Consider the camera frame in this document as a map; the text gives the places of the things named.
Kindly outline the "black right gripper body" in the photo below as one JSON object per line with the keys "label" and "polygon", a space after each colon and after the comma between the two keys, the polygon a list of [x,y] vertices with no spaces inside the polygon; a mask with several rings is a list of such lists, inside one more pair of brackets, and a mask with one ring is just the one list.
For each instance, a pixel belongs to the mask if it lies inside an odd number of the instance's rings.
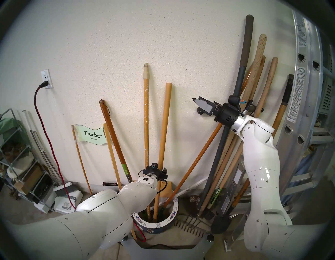
{"label": "black right gripper body", "polygon": [[241,114],[241,107],[239,104],[232,105],[224,103],[223,105],[217,104],[213,110],[215,116],[214,121],[231,128]]}

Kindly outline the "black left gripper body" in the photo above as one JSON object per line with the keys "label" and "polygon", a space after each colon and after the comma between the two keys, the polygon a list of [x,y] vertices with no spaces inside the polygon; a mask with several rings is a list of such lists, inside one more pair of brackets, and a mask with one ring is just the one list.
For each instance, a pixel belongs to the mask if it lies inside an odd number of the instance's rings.
{"label": "black left gripper body", "polygon": [[144,169],[144,175],[155,175],[157,180],[166,180],[168,178],[167,169],[163,169],[162,171],[159,169]]}

